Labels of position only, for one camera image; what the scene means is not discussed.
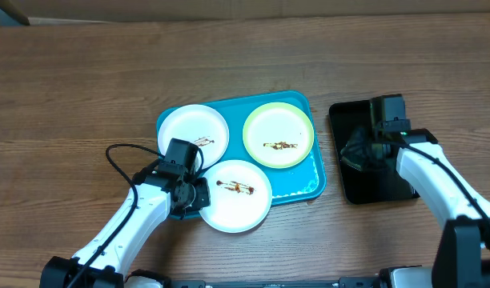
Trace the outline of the white plate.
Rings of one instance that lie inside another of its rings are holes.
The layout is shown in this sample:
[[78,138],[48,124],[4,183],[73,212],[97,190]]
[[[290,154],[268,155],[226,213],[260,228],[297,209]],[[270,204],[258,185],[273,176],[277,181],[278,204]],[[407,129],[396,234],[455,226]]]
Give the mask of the white plate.
[[230,132],[224,117],[214,108],[191,104],[160,114],[157,121],[159,152],[165,154],[172,138],[188,141],[203,154],[203,169],[216,164],[224,155]]
[[199,211],[212,228],[225,233],[242,233],[255,228],[272,204],[271,183],[256,165],[244,160],[226,160],[209,168],[210,205]]

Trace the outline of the yellow-green plate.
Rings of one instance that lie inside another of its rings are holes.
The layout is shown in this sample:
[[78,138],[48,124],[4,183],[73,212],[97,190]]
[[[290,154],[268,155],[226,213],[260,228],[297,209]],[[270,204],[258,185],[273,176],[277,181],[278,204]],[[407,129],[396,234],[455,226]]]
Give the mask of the yellow-green plate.
[[315,142],[309,117],[286,102],[269,102],[253,110],[243,125],[242,136],[249,155],[274,169],[301,163]]

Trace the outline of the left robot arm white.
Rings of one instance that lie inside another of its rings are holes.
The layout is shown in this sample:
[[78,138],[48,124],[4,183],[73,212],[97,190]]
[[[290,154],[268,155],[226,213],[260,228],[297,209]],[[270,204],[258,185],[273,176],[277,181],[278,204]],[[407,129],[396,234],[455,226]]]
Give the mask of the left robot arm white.
[[53,257],[41,287],[124,287],[127,272],[151,233],[170,215],[209,205],[196,160],[159,158],[132,178],[124,203],[96,237],[71,258]]

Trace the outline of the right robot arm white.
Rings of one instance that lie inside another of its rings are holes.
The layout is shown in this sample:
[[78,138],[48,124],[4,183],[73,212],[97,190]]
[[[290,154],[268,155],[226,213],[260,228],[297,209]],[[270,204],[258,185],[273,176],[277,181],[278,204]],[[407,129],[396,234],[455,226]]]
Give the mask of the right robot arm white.
[[490,287],[490,201],[447,160],[426,129],[408,130],[405,121],[377,124],[372,133],[353,130],[341,161],[360,171],[394,170],[438,220],[442,236],[432,267],[381,270],[378,287]]

